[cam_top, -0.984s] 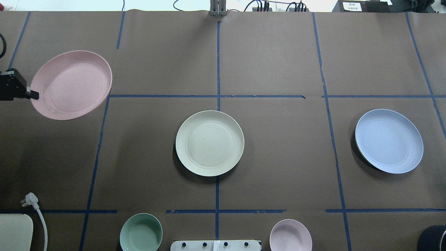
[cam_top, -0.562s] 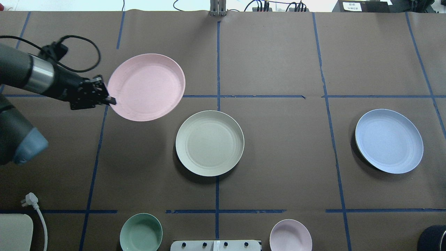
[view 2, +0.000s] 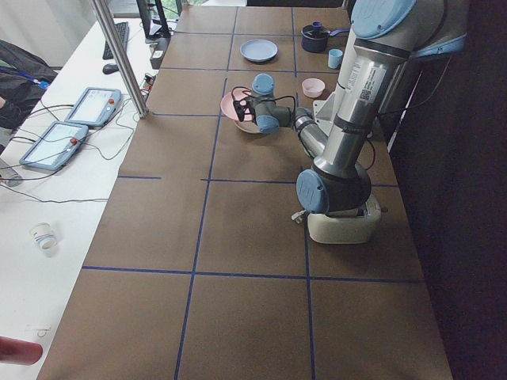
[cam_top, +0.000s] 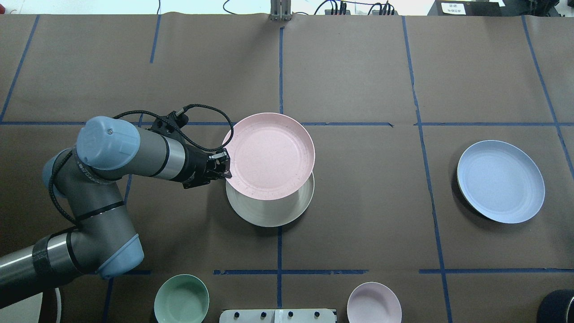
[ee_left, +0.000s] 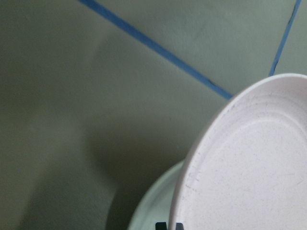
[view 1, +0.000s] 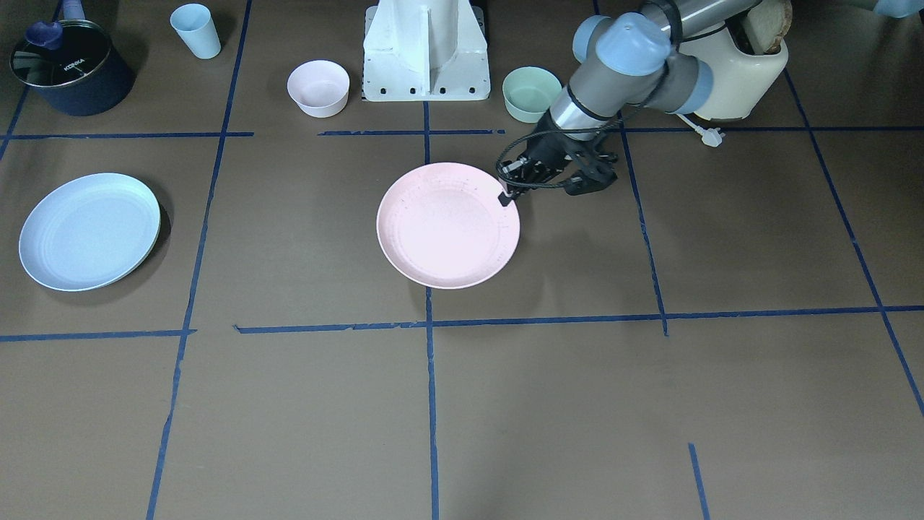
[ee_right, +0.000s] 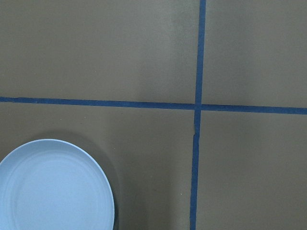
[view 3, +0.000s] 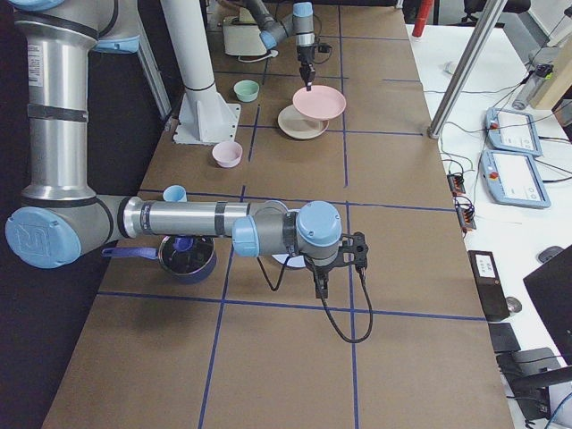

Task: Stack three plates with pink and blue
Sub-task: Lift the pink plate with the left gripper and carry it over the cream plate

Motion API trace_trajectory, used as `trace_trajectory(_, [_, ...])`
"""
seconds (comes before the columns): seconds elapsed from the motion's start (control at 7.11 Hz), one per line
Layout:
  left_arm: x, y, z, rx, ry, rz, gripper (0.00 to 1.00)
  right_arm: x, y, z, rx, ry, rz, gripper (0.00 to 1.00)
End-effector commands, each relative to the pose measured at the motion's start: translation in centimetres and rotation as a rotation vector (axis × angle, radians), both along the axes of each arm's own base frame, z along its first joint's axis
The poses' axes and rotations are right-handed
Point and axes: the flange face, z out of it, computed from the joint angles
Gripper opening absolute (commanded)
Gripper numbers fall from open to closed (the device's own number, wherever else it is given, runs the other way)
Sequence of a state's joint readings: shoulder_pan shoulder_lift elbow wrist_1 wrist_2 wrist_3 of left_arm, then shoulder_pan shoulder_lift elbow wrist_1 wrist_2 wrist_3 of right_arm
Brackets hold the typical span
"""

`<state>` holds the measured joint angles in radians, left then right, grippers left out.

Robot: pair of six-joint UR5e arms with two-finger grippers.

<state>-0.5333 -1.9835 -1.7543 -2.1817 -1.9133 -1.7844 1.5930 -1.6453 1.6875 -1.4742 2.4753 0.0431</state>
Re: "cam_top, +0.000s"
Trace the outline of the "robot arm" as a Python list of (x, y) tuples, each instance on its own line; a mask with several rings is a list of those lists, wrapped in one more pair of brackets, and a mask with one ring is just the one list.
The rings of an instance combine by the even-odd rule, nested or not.
[(1, 258), (1, 307), (59, 288), (86, 274), (111, 279), (144, 259), (117, 181), (138, 175), (181, 183), (185, 189), (231, 178), (230, 131), (216, 148), (202, 148), (170, 116), (156, 117), (150, 129), (120, 118), (94, 117), (73, 147), (43, 168), (50, 198), (70, 205), (73, 227), (47, 235), (34, 245)]

